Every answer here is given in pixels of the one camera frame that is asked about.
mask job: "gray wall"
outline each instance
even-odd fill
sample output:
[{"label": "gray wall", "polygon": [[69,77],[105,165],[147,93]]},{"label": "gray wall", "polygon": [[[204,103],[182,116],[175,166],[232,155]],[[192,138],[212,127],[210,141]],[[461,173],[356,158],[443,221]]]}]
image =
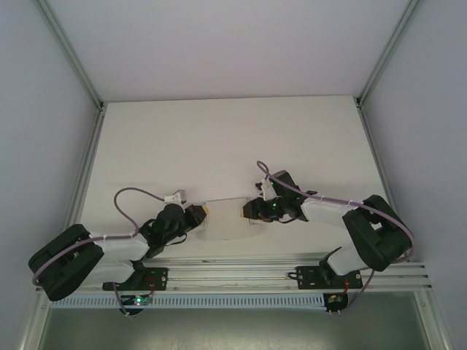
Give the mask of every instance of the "gray wall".
[{"label": "gray wall", "polygon": [[425,1],[368,115],[457,349],[467,349],[467,1]]},{"label": "gray wall", "polygon": [[63,225],[95,109],[31,0],[0,1],[0,343],[34,291],[29,257]]}]

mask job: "metal profile rail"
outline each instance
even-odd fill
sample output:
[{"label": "metal profile rail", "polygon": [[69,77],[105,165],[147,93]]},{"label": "metal profile rail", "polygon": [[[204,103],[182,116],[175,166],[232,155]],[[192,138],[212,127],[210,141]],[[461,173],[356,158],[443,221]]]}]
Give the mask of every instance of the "metal profile rail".
[{"label": "metal profile rail", "polygon": [[[299,289],[287,272],[297,266],[313,266],[318,259],[279,260],[156,260],[145,262],[149,268],[169,269],[167,287],[158,294],[258,294],[341,292],[340,289]],[[361,271],[363,283],[370,270]],[[368,292],[431,291],[431,283],[421,262],[404,262],[376,272]],[[79,288],[78,294],[109,294],[101,286]]]},{"label": "metal profile rail", "polygon": [[381,52],[378,61],[373,68],[373,71],[370,73],[370,77],[366,81],[365,87],[358,96],[358,103],[360,105],[365,105],[371,97],[374,89],[378,85],[379,79],[387,68],[387,65],[393,58],[399,44],[401,43],[405,33],[409,29],[412,21],[414,20],[415,15],[417,14],[418,9],[422,5],[423,0],[409,0],[402,13],[401,18],[399,19],[397,25],[395,26],[385,48]]},{"label": "metal profile rail", "polygon": [[44,22],[50,29],[50,33],[57,41],[58,46],[61,48],[63,55],[68,61],[70,67],[76,75],[76,78],[80,81],[83,89],[88,94],[89,99],[94,103],[97,108],[102,107],[102,101],[99,98],[96,89],[90,81],[86,70],[83,68],[78,55],[76,54],[71,42],[69,41],[62,25],[58,21],[57,15],[50,6],[48,0],[34,0],[37,9],[41,14]]},{"label": "metal profile rail", "polygon": [[[79,222],[80,212],[82,210],[85,192],[90,178],[90,172],[92,170],[97,145],[99,143],[99,136],[104,122],[106,107],[107,105],[103,105],[102,108],[98,108],[96,110],[94,129],[90,139],[88,140],[88,145],[82,159],[81,172],[77,177],[77,181],[74,186],[73,199],[68,208],[66,220],[63,225],[64,230],[70,225]],[[32,300],[32,307],[23,321],[23,330],[16,349],[36,350],[39,348],[40,339],[44,330],[45,320],[47,318],[50,305],[51,302],[48,300],[43,289],[36,288],[36,294]]]}]

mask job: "white backdrop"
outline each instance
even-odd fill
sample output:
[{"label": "white backdrop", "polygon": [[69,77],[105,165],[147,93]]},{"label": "white backdrop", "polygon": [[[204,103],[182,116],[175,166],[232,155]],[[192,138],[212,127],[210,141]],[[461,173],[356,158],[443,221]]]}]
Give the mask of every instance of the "white backdrop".
[{"label": "white backdrop", "polygon": [[0,343],[10,350],[36,289],[28,260],[63,229],[95,107],[31,0],[0,1],[0,47]]},{"label": "white backdrop", "polygon": [[408,0],[50,0],[103,101],[353,95]]},{"label": "white backdrop", "polygon": [[467,304],[458,302],[467,289],[466,13],[463,0],[425,1],[368,105],[456,349],[467,349]]},{"label": "white backdrop", "polygon": [[[119,103],[107,109],[82,222],[103,233],[130,231],[112,203],[127,186],[159,195],[186,189],[192,203],[255,197],[258,159],[271,171],[288,170],[303,190],[353,200],[383,195],[350,96]],[[131,192],[120,202],[140,225],[163,207]],[[230,241],[189,234],[160,257],[328,252],[349,241],[329,225],[276,223]]]}]

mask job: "table surface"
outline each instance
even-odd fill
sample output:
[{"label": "table surface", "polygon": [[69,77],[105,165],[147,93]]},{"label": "table surface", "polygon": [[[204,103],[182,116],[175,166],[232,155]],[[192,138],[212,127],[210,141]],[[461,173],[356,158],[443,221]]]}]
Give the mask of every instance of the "table surface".
[{"label": "table surface", "polygon": [[[113,206],[114,194],[128,186],[160,196],[185,189],[190,203],[254,198],[263,176],[256,160],[271,172],[286,169],[302,190],[352,200],[384,196],[351,96],[110,103],[81,223],[95,232],[130,232]],[[140,225],[163,208],[137,192],[123,193],[119,204]],[[256,236],[225,241],[188,234],[158,257],[329,252],[351,242],[346,230],[319,222],[262,226]]]}]

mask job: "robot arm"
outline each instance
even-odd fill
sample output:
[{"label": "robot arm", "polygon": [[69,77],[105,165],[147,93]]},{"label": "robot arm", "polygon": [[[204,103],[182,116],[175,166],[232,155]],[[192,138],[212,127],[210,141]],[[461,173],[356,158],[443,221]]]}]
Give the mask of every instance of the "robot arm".
[{"label": "robot arm", "polygon": [[[272,177],[300,192],[300,187],[288,172],[280,171]],[[347,229],[352,244],[334,250],[320,262],[320,275],[329,284],[336,276],[344,276],[351,271],[364,268],[383,271],[411,249],[410,237],[394,222],[369,210],[355,208],[351,205],[353,202],[347,205],[330,203],[314,191],[306,193],[309,197],[302,195],[274,179],[266,177],[256,184],[261,197],[244,206],[244,217],[264,222],[282,222],[282,218],[288,214],[291,219],[324,222]],[[365,199],[362,206],[375,209],[402,223],[387,202],[378,195]]]},{"label": "robot arm", "polygon": [[[145,222],[134,236],[107,237],[89,232],[81,224],[72,225],[29,260],[33,273],[49,264],[37,278],[37,284],[51,301],[67,297],[82,285],[103,282],[128,282],[137,289],[144,277],[141,260],[160,254],[173,240],[198,227],[207,215],[203,206],[184,209],[185,191],[165,197],[164,202],[166,205],[157,217]],[[56,258],[73,246],[77,248]]]}]

